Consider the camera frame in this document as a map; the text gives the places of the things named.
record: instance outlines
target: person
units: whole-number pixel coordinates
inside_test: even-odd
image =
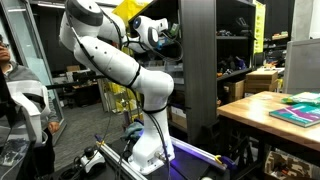
[[[8,48],[9,45],[3,42],[3,37],[0,34],[0,66],[6,82],[21,80],[40,81],[29,68],[10,60]],[[33,102],[41,112],[40,104],[35,101]],[[55,153],[52,144],[52,134],[59,130],[60,124],[51,98],[49,98],[49,107],[51,110],[50,114],[46,119],[41,120],[42,130],[48,135],[48,140],[44,146],[33,149],[34,166],[31,166],[28,172],[30,179],[34,179],[35,177],[43,179],[41,177],[49,177],[54,172]]]

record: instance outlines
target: black shelving unit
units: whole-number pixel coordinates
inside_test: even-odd
[[[181,25],[184,85],[175,84],[174,89],[184,93],[188,128],[181,129],[173,122],[169,125],[186,132],[190,144],[209,144],[211,139],[204,135],[203,128],[217,121],[217,84],[251,71],[253,38],[240,33],[235,19],[243,17],[254,32],[255,5],[245,0],[154,0],[129,21],[132,36],[136,35],[133,20],[139,15],[167,18],[170,24]],[[235,36],[216,36],[221,29]],[[248,69],[217,78],[217,59],[230,52],[244,56]]]

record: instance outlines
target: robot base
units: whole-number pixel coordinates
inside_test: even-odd
[[[83,156],[83,157],[81,158],[81,164],[82,164],[83,166],[86,166],[86,167],[85,167],[86,173],[89,173],[90,170],[91,170],[91,168],[92,168],[94,165],[99,164],[99,163],[105,163],[105,162],[106,162],[105,159],[104,159],[104,157],[103,157],[99,152],[97,152],[97,150],[94,151],[94,154],[95,154],[95,156],[93,157],[93,159],[91,159],[91,161],[90,161],[90,159],[88,159],[86,156]]]
[[[169,161],[173,160],[175,158],[174,153],[169,153],[168,157],[169,157]],[[148,174],[152,173],[153,171],[157,170],[158,168],[162,167],[163,165],[165,165],[165,162],[163,162],[162,160],[160,160],[156,157],[154,157],[151,161],[153,163],[150,166],[142,168],[133,161],[133,156],[130,156],[128,159],[130,166],[134,170],[140,172],[142,175],[148,175]]]

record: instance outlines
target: gray floor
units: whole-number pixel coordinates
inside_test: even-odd
[[[103,136],[107,132],[106,142],[113,142],[122,135],[123,116],[104,112],[101,103],[73,109],[64,107],[63,113],[67,126],[54,148],[56,171],[71,164],[76,156],[83,154],[86,147],[93,146],[96,133]]]

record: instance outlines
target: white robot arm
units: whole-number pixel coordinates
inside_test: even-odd
[[[172,77],[160,71],[146,70],[127,54],[97,38],[103,36],[117,42],[116,32],[120,32],[123,43],[127,42],[123,22],[117,16],[105,18],[92,0],[68,0],[65,7],[60,28],[61,43],[73,51],[75,58],[83,65],[111,81],[144,94],[144,132],[133,147],[129,164],[140,173],[149,174],[164,164],[159,153],[163,155],[167,151],[169,160],[174,159],[165,109],[168,96],[173,91]],[[110,24],[111,18],[117,21],[118,28]],[[148,48],[156,45],[159,31],[168,26],[166,20],[153,21],[146,17],[137,18],[134,24],[140,42]],[[165,149],[152,122],[153,117],[162,131]]]

